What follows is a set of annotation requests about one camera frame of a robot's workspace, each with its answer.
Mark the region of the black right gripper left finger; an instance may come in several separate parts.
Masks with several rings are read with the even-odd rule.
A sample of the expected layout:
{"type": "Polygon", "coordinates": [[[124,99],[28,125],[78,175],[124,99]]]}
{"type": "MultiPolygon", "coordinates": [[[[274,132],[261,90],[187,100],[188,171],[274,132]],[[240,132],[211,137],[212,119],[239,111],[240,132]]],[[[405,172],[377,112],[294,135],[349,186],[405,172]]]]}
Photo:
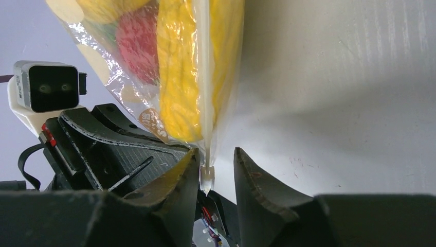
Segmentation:
{"type": "Polygon", "coordinates": [[[1,193],[1,246],[190,246],[199,151],[120,198],[108,191],[1,193]]]}

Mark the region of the clear zip top bag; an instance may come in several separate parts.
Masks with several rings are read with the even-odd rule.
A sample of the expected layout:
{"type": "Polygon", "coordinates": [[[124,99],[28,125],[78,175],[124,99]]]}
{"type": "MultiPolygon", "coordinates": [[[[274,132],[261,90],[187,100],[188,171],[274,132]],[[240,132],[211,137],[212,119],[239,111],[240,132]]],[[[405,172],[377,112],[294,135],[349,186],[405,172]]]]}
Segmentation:
{"type": "Polygon", "coordinates": [[[108,91],[165,144],[199,148],[200,188],[235,105],[244,1],[48,1],[108,91]]]}

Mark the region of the yellow fake corn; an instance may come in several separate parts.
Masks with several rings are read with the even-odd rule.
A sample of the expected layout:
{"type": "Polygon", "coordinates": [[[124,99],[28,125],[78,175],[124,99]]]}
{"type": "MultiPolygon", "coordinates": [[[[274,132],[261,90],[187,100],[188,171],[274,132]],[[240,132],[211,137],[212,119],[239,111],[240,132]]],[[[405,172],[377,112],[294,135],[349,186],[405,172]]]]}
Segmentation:
{"type": "MultiPolygon", "coordinates": [[[[228,102],[240,56],[244,1],[209,1],[212,54],[212,104],[218,118],[228,102]]],[[[167,133],[181,142],[201,140],[198,108],[197,32],[193,1],[160,1],[157,54],[160,69],[160,116],[167,133]]]]}

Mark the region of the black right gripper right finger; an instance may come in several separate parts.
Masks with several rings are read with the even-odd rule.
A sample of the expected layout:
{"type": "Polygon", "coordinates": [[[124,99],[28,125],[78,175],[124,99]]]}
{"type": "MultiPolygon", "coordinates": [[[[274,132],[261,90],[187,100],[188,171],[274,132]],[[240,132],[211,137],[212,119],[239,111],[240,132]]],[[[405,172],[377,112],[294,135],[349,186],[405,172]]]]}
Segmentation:
{"type": "Polygon", "coordinates": [[[234,151],[242,246],[435,246],[435,196],[305,195],[234,151]]]}

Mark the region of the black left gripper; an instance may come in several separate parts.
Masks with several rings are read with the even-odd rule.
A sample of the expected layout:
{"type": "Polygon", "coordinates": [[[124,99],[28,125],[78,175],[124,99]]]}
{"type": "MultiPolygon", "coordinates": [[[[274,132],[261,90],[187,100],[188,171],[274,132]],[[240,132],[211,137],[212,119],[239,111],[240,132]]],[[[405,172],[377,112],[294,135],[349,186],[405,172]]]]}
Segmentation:
{"type": "Polygon", "coordinates": [[[105,190],[123,196],[164,174],[188,152],[167,145],[131,122],[113,103],[65,110],[41,126],[40,143],[18,159],[23,177],[41,189],[25,171],[27,159],[38,150],[54,171],[47,190],[105,190]]]}

